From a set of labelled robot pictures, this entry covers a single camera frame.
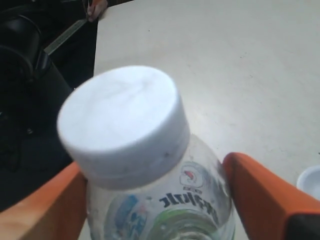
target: bottle cap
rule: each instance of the bottle cap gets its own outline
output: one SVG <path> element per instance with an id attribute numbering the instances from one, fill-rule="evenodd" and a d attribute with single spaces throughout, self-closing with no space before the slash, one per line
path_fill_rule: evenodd
<path id="1" fill-rule="evenodd" d="M 93 184 L 124 190 L 169 172 L 189 142 L 189 125 L 174 81 L 147 66 L 97 75 L 64 102 L 59 138 Z"/>

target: water bottle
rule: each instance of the water bottle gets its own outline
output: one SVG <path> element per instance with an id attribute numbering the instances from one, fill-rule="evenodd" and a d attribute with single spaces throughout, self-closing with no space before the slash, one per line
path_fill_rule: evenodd
<path id="1" fill-rule="evenodd" d="M 60 140 L 88 179 L 92 240 L 232 240 L 222 165 L 190 134 L 173 79 L 147 66 L 97 75 L 63 104 Z"/>

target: white table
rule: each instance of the white table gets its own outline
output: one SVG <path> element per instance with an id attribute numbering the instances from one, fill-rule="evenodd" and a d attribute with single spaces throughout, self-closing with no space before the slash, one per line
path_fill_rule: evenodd
<path id="1" fill-rule="evenodd" d="M 135 0 L 111 7 L 98 26 L 95 74 L 125 65 L 171 75 L 191 131 L 221 160 L 247 153 L 292 184 L 319 164 L 320 1 Z M 247 239 L 239 219 L 235 239 Z"/>

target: clear plastic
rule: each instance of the clear plastic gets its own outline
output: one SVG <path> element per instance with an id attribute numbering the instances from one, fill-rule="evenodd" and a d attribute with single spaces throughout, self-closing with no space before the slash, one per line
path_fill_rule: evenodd
<path id="1" fill-rule="evenodd" d="M 232 240 L 234 207 L 221 163 L 195 135 L 160 179 L 111 191 L 88 183 L 92 240 Z"/>

